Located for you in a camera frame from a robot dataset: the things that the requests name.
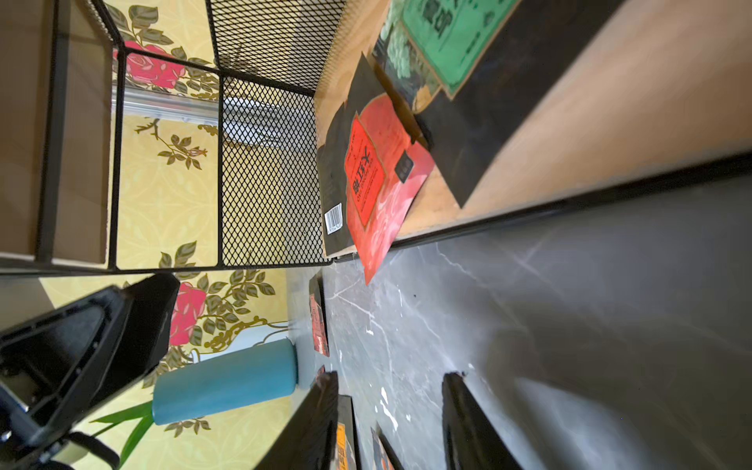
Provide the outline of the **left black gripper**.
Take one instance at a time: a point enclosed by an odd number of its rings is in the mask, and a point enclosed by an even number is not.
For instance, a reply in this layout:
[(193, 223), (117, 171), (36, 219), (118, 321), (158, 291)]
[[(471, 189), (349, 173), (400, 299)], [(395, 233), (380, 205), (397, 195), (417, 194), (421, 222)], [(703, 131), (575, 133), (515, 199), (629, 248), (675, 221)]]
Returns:
[(173, 275), (156, 274), (2, 331), (3, 469), (72, 469), (57, 458), (70, 446), (121, 466), (116, 452), (74, 425), (159, 365), (179, 287)]

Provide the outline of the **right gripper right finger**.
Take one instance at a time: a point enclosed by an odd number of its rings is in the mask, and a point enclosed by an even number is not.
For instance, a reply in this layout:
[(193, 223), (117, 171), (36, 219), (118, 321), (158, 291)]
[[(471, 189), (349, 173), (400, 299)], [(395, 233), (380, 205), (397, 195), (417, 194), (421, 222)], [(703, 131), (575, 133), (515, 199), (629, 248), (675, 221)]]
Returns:
[(446, 468), (521, 469), (465, 385), (462, 375), (445, 374), (442, 395)]

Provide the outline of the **large black barcode packet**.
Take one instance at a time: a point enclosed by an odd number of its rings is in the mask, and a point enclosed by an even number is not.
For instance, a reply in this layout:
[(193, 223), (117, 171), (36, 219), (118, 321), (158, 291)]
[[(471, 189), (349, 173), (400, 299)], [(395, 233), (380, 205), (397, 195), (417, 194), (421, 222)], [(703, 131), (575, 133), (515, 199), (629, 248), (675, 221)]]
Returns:
[(366, 56), (360, 56), (347, 99), (335, 113), (326, 133), (324, 145), (317, 151), (321, 213), (323, 215), (323, 243), (325, 256), (331, 258), (354, 245), (345, 223), (346, 174), (345, 159), (350, 142), (351, 126), (360, 113), (385, 89), (378, 80)]

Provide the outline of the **orange label tea bag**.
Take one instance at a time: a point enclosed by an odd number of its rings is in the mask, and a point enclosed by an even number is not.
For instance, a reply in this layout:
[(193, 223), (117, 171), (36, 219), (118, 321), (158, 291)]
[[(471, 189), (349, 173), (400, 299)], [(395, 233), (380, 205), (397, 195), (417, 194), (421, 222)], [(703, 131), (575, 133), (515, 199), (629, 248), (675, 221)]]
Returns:
[(397, 454), (392, 449), (386, 436), (379, 427), (371, 429), (372, 436), (372, 448), (373, 448), (373, 462), (371, 469), (373, 470), (404, 470), (398, 460)]

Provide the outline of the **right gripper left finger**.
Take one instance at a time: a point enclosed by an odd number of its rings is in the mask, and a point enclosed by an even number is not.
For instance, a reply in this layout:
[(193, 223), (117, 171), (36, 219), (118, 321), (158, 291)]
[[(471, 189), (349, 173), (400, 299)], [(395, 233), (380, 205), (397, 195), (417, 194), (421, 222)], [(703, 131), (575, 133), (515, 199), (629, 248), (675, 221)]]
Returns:
[(329, 469), (338, 421), (339, 380), (329, 372), (326, 389), (311, 386), (289, 423), (255, 467), (264, 469)]

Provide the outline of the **earl grey red tea bag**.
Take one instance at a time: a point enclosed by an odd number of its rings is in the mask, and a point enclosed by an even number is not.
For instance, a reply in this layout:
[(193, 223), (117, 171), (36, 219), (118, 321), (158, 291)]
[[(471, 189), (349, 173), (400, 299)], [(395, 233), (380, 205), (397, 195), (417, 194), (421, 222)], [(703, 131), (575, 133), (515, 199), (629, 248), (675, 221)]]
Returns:
[(309, 280), (309, 316), (311, 317), (313, 348), (319, 354), (329, 358), (330, 349), (328, 344), (323, 298), (323, 278), (321, 272), (317, 272), (317, 274)]

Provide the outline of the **pink label tea bag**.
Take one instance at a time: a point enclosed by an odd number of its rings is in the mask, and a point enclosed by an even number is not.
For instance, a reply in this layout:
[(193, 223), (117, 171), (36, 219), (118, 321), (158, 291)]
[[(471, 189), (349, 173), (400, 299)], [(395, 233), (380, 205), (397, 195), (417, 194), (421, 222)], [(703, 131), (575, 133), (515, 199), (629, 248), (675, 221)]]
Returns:
[(329, 386), (329, 383), (330, 383), (329, 372), (326, 370), (325, 366), (323, 365), (319, 368), (319, 370), (317, 370), (313, 385), (315, 385), (316, 387), (319, 387), (319, 389), (324, 390)]

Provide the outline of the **green tea bag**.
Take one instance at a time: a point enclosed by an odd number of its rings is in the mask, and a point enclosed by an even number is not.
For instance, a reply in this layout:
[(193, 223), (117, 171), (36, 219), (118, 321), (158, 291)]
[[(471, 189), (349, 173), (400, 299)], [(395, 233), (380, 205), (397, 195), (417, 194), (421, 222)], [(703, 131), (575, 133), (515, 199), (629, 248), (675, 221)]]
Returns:
[(395, 1), (373, 57), (464, 206), (618, 1)]

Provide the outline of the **red tea bag shelf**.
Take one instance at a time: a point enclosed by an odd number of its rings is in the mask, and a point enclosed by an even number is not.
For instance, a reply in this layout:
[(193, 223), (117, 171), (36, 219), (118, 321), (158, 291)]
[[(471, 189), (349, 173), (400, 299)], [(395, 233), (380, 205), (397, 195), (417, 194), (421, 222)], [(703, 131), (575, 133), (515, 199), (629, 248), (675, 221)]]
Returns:
[(434, 170), (383, 94), (352, 120), (345, 159), (347, 227), (370, 283), (396, 240), (418, 191)]

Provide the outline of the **teal vase with flower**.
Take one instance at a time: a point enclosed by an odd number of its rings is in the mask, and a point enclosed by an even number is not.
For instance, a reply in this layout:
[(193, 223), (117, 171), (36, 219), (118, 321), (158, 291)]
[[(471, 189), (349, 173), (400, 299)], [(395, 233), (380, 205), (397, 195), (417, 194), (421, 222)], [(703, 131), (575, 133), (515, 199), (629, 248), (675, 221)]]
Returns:
[(298, 384), (297, 356), (287, 338), (260, 344), (162, 375), (153, 399), (95, 420), (103, 434), (127, 421), (136, 426), (119, 457), (125, 464), (153, 426), (180, 428), (186, 421), (287, 398)]

